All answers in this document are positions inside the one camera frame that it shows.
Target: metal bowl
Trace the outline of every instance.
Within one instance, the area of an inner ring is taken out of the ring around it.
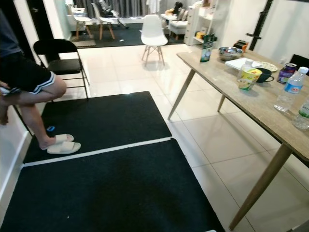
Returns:
[[[238,59],[243,55],[243,51],[236,47],[220,47],[219,56],[221,60],[229,61]]]

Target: yellow cup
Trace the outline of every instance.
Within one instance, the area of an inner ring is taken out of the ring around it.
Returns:
[[[260,75],[262,74],[262,71],[250,68],[250,67],[244,67],[242,70],[241,79],[239,80],[239,88],[243,90],[250,90],[252,89],[253,85],[259,79]]]

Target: black shorts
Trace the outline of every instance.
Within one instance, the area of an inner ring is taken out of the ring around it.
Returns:
[[[10,93],[21,90],[37,94],[55,81],[55,74],[23,56],[22,52],[0,58],[0,81],[11,88]]]

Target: white tray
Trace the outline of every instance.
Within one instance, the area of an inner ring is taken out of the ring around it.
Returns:
[[[246,62],[246,58],[240,58],[240,59],[234,59],[234,60],[226,61],[225,64],[229,67],[240,70],[240,68],[242,67],[242,65],[245,62]],[[252,67],[254,67],[254,68],[260,68],[262,65],[263,64],[256,62],[256,61],[253,61],[253,63],[252,63]]]

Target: blue object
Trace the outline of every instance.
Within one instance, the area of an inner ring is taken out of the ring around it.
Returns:
[[[50,127],[48,127],[46,130],[47,130],[48,132],[51,132],[51,131],[53,131],[54,129],[55,129],[54,126],[50,126]]]

